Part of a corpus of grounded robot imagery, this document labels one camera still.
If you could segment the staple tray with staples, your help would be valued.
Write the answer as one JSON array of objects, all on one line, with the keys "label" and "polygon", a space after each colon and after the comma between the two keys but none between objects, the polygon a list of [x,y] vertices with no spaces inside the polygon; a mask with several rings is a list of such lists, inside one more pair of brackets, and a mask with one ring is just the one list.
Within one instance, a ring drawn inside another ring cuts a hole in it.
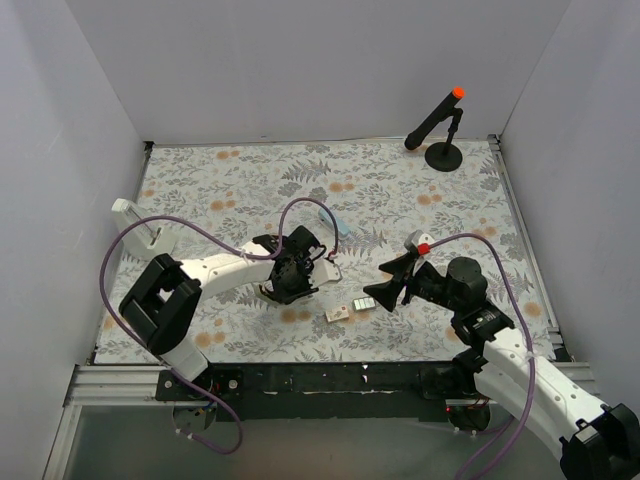
[{"label": "staple tray with staples", "polygon": [[355,312],[373,310],[377,306],[376,301],[369,296],[354,299],[352,305]]}]

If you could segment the staple box sleeve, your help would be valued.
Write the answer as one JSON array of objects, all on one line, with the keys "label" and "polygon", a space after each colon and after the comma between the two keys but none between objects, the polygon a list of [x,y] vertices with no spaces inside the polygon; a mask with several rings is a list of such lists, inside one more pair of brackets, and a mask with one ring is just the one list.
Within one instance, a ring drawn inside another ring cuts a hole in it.
[{"label": "staple box sleeve", "polygon": [[350,318],[350,309],[347,305],[341,305],[325,311],[325,318],[328,323],[346,321]]}]

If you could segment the light blue stapler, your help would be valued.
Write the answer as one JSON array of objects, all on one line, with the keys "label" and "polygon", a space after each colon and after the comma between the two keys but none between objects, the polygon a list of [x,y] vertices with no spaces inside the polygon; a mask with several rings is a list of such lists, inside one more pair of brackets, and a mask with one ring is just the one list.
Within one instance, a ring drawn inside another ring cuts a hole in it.
[{"label": "light blue stapler", "polygon": [[323,208],[318,209],[319,221],[331,232],[338,232],[339,238],[346,238],[350,235],[351,229],[347,224],[335,214],[330,214]]}]

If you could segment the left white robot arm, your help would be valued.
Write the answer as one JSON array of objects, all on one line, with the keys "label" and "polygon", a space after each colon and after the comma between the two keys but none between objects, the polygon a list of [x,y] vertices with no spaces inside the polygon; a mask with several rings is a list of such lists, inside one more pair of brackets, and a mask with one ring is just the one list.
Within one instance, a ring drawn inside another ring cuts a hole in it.
[{"label": "left white robot arm", "polygon": [[238,255],[176,260],[156,256],[127,292],[119,313],[152,355],[177,371],[178,387],[193,400],[213,386],[209,362],[189,334],[200,302],[243,285],[259,296],[289,305],[338,282],[338,265],[324,256],[325,247],[304,226],[278,239],[261,235]]}]

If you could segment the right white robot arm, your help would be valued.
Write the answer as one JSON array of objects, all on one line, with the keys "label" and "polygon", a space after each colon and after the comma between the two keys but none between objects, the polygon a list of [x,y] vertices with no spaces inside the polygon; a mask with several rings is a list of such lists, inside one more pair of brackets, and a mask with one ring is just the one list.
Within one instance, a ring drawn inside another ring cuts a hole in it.
[{"label": "right white robot arm", "polygon": [[530,352],[514,322],[488,298],[479,263],[451,260],[440,274],[407,253],[381,265],[390,274],[364,293],[387,311],[418,297],[450,310],[467,350],[457,355],[454,389],[481,394],[518,419],[558,460],[568,479],[632,479],[639,473],[639,420],[627,406],[610,406],[553,363]]}]

